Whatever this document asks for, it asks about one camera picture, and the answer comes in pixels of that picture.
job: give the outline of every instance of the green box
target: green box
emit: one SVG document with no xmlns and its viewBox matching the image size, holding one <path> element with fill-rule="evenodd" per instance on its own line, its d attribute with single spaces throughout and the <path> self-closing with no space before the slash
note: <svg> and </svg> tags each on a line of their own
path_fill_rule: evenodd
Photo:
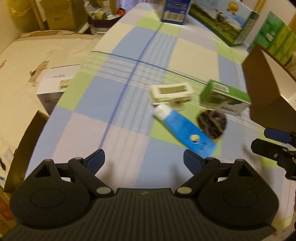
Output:
<svg viewBox="0 0 296 241">
<path fill-rule="evenodd" d="M 296 51 L 296 36 L 272 12 L 269 12 L 265 23 L 249 46 L 248 52 L 251 52 L 257 43 L 267 49 L 283 65 L 289 61 Z"/>
<path fill-rule="evenodd" d="M 251 101 L 247 93 L 218 81 L 209 80 L 200 94 L 200 105 L 231 115 L 241 115 L 242 111 L 251 105 Z"/>
<path fill-rule="evenodd" d="M 259 17 L 238 0 L 193 0 L 189 15 L 230 47 L 243 44 Z"/>
</svg>

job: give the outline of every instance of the checkered tablecloth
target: checkered tablecloth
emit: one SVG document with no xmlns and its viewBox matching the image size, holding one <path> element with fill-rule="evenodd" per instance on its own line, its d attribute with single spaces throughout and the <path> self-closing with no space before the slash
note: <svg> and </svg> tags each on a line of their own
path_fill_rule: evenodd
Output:
<svg viewBox="0 0 296 241">
<path fill-rule="evenodd" d="M 209 79 L 246 91 L 243 47 L 228 47 L 205 26 L 187 16 L 184 26 L 162 23 L 152 5 L 140 3 L 100 40 L 60 99 L 36 145 L 27 175 L 43 160 L 86 157 L 98 148 L 106 162 L 97 173 L 111 188 L 166 188 L 186 182 L 186 149 L 152 115 L 151 84 L 189 82 L 195 90 L 180 113 L 193 123 L 203 108 L 199 93 Z M 227 115 L 228 126 L 215 156 L 247 160 L 276 192 L 276 227 L 291 222 L 295 182 L 275 162 L 252 153 L 263 128 Z"/>
</svg>

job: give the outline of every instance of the box with landscape picture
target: box with landscape picture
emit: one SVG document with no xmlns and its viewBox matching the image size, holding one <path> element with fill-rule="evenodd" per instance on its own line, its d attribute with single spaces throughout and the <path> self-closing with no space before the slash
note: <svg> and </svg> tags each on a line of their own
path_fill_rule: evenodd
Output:
<svg viewBox="0 0 296 241">
<path fill-rule="evenodd" d="M 193 0 L 189 15 L 230 47 L 245 41 L 259 16 L 237 0 Z"/>
</svg>

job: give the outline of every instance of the blue tube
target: blue tube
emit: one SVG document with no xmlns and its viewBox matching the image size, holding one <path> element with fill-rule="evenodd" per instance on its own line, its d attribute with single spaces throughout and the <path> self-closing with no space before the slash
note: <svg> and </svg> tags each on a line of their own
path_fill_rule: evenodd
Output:
<svg viewBox="0 0 296 241">
<path fill-rule="evenodd" d="M 164 103 L 155 108 L 154 115 L 191 151 L 202 158 L 213 156 L 217 144 L 184 116 Z"/>
</svg>

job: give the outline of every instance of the yellow and white logo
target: yellow and white logo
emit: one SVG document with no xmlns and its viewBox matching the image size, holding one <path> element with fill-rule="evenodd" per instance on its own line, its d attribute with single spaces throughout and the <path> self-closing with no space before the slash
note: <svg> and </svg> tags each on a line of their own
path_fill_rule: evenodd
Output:
<svg viewBox="0 0 296 241">
<path fill-rule="evenodd" d="M 193 144 L 199 144 L 200 143 L 200 136 L 199 135 L 191 135 L 190 136 L 190 141 Z"/>
</svg>

